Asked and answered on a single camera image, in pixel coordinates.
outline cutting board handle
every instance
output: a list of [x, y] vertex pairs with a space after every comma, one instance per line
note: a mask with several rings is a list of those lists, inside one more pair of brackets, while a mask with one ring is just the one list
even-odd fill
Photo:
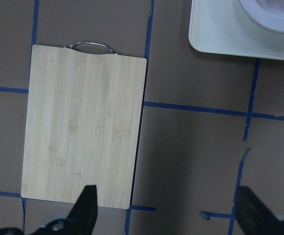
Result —
[[76, 45], [81, 44], [81, 43], [101, 46], [101, 47], [104, 47], [104, 48], [108, 49], [111, 54], [113, 54], [113, 55], [119, 55], [119, 53], [117, 53], [117, 52], [115, 52], [114, 50], [110, 49], [108, 46], [106, 46], [106, 45], [104, 45], [104, 44], [100, 44], [100, 43], [94, 43], [94, 42], [77, 42], [77, 43], [75, 43], [75, 44], [71, 44], [71, 45], [68, 45], [68, 46], [64, 46], [64, 48], [73, 49]]

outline white plate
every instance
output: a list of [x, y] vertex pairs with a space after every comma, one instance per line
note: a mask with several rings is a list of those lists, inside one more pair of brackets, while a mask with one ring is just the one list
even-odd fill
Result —
[[284, 60], [284, 33], [256, 23], [239, 0], [193, 0], [189, 41], [202, 52]]
[[284, 33], [284, 0], [240, 0], [245, 11], [262, 26]]

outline blue tape strip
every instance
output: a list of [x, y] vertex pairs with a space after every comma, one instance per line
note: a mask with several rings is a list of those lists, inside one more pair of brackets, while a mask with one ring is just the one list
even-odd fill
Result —
[[124, 227], [124, 232], [126, 235], [129, 235], [130, 220], [131, 220], [131, 208], [127, 209], [126, 224]]
[[13, 193], [13, 192], [1, 192], [0, 191], [0, 196], [21, 198], [21, 194], [20, 193]]
[[228, 235], [233, 234], [233, 228], [234, 228], [234, 221], [235, 221], [235, 202], [236, 202], [236, 189], [240, 186], [241, 178], [242, 178], [242, 172], [243, 172], [243, 167], [244, 167], [244, 162], [246, 160], [246, 157], [248, 153], [250, 152], [251, 148], [248, 148], [243, 156], [243, 158], [240, 161], [239, 165], [239, 170], [238, 170], [238, 176], [235, 184], [235, 193], [234, 193], [234, 198], [233, 198], [233, 207], [232, 207], [232, 212], [231, 212], [231, 219], [230, 219], [230, 225], [229, 225], [229, 231]]
[[213, 109], [213, 108], [204, 108], [204, 107], [196, 107], [196, 106], [177, 105], [177, 104], [164, 104], [164, 103], [149, 102], [149, 101], [144, 101], [144, 106], [164, 108], [164, 109], [194, 111], [194, 112], [205, 112], [205, 113], [213, 113], [213, 114], [234, 115], [234, 116], [240, 116], [240, 117], [246, 117], [248, 115], [246, 112], [232, 111], [232, 110], [226, 110], [226, 109]]
[[272, 120], [281, 120], [281, 121], [284, 121], [284, 116], [274, 116], [274, 115], [272, 115], [272, 114], [253, 113], [252, 117], [254, 117], [254, 118], [265, 118], [265, 119], [272, 119]]
[[256, 84], [258, 80], [259, 65], [260, 65], [260, 59], [256, 58], [254, 73], [253, 73], [253, 82], [251, 84], [251, 91], [250, 91], [250, 97], [249, 97], [249, 102], [248, 102], [248, 112], [247, 112], [248, 115], [247, 115], [246, 124], [245, 124], [243, 141], [246, 141], [248, 138], [248, 131], [249, 131], [251, 117], [252, 117], [253, 108], [254, 108], [255, 90], [256, 90]]
[[14, 93], [28, 94], [29, 93], [29, 89], [12, 88], [12, 87], [0, 87], [0, 92], [14, 92]]
[[206, 212], [206, 211], [201, 211], [200, 212], [201, 216], [206, 218], [206, 220], [210, 220], [212, 217], [214, 218], [224, 218], [224, 219], [231, 219], [232, 215], [231, 214], [222, 214], [222, 213], [213, 213], [213, 212]]
[[24, 231], [24, 226], [25, 226], [25, 206], [26, 206], [26, 198], [21, 198], [22, 200], [22, 230]]
[[137, 211], [147, 211], [147, 212], [155, 212], [157, 208], [155, 207], [142, 207], [142, 206], [130, 206], [131, 210], [137, 210]]
[[38, 34], [39, 6], [40, 6], [40, 0], [35, 0], [34, 1], [34, 11], [33, 11], [31, 45], [36, 44], [36, 38]]
[[147, 33], [146, 33], [145, 52], [144, 52], [144, 58], [146, 58], [147, 60], [149, 59], [150, 48], [151, 48], [154, 2], [155, 2], [154, 0], [151, 0], [151, 11], [147, 22]]

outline cutting board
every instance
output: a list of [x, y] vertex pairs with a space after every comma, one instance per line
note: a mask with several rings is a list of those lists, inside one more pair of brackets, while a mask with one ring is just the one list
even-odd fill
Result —
[[22, 197], [129, 208], [146, 62], [33, 46]]

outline wood grain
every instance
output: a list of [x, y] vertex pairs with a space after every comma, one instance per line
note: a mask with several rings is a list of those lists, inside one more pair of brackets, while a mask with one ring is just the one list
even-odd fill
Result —
[[74, 203], [97, 185], [98, 205], [127, 209], [146, 59], [34, 45], [22, 197]]

